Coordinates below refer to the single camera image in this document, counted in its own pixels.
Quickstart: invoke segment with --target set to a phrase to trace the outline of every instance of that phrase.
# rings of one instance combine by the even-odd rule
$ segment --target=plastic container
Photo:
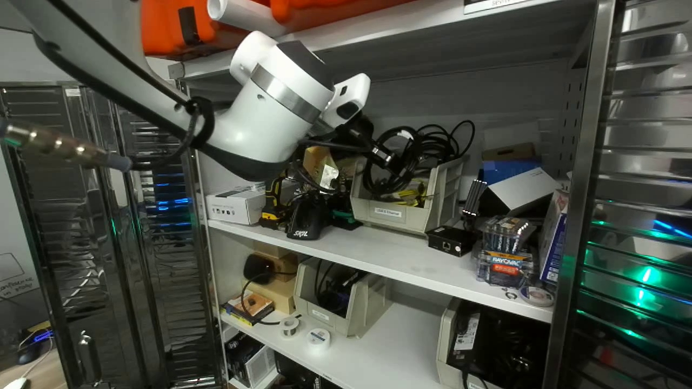
[[[351,189],[351,208],[356,220],[374,228],[425,235],[428,230],[456,218],[456,198],[462,173],[462,159],[438,164],[430,171],[424,208],[408,208],[372,199],[356,175]]]
[[[391,305],[391,282],[365,274],[351,287],[345,317],[332,314],[316,304],[317,260],[303,262],[296,274],[296,311],[303,320],[327,329],[336,335],[356,338],[363,335]]]

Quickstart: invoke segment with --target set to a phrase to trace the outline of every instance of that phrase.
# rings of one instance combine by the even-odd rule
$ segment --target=label
[[[520,278],[520,269],[514,266],[505,266],[505,264],[494,264],[494,272],[502,272],[502,274],[509,274],[509,278]]]
[[[377,216],[404,220],[404,212],[399,212],[399,210],[391,210],[391,208],[374,208],[372,212],[374,212]]]
[[[455,353],[473,351],[476,335],[477,335],[477,322],[480,322],[480,314],[476,311],[476,314],[469,318],[467,331],[456,335],[456,340],[455,340]]]
[[[79,91],[79,89],[65,89],[65,98],[76,99],[76,98],[79,98],[79,95],[83,95],[83,91]]]

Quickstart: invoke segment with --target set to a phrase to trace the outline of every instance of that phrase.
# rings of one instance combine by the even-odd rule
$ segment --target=metal frame
[[[604,132],[598,131],[598,119],[604,113],[604,86],[607,78],[607,58],[609,42],[616,19],[619,0],[596,0],[595,5],[595,24],[593,24],[593,44],[588,52],[588,81],[584,95],[584,114],[582,132],[572,171],[572,187],[569,198],[569,220],[567,220],[567,243],[560,266],[560,287],[555,317],[549,335],[549,351],[545,363],[545,389],[560,388],[562,381],[562,362],[569,353],[567,335],[570,326],[570,311],[576,304],[578,274],[582,269],[582,253],[587,246],[587,230],[591,225],[591,199],[595,193],[595,171],[598,166],[596,146],[602,144]]]

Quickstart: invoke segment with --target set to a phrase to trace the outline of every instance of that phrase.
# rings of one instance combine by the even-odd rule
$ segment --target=metal shelf
[[[477,282],[471,255],[455,258],[432,251],[421,238],[359,228],[354,232],[327,230],[319,241],[289,241],[283,232],[263,228],[242,228],[216,220],[209,220],[208,225],[238,238],[359,269],[539,322],[552,322],[554,317],[549,308],[510,300],[502,287]]]

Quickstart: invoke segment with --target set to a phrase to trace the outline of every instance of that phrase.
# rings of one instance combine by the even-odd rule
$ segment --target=box
[[[564,238],[567,238],[567,208],[569,208],[567,190],[555,190],[543,220],[543,233],[539,244],[539,255],[540,255],[539,280],[548,283],[558,283],[560,260],[562,260]]]
[[[543,168],[532,168],[490,184],[482,194],[480,215],[517,215],[527,206],[548,199],[558,189],[560,184]]]
[[[228,193],[208,198],[209,220],[256,225],[259,220],[265,193],[259,189],[242,187]]]
[[[351,269],[327,264],[317,266],[317,260],[305,260],[296,274],[296,311],[336,335],[356,338],[363,335],[391,305],[391,282],[377,274],[361,274],[351,285],[345,317],[325,310],[316,299],[316,282],[332,269],[332,272],[348,272]]]
[[[445,225],[456,215],[456,193],[460,184],[462,160],[450,160],[430,171],[424,208],[385,204],[370,198],[363,189],[363,175],[351,187],[351,208],[356,220],[374,228],[425,235],[425,232]]]
[[[225,362],[230,378],[247,388],[258,388],[277,367],[275,353],[245,334],[225,344]]]
[[[458,299],[451,299],[448,310],[442,314],[438,320],[438,334],[437,334],[437,353],[435,353],[435,367],[437,367],[437,378],[443,388],[450,389],[462,389],[462,373],[455,365],[448,363],[450,360],[450,351],[455,344],[455,334],[458,326],[458,317],[456,311],[462,308],[464,304]],[[494,384],[480,384],[477,376],[469,375],[469,388],[490,388],[497,389]]]

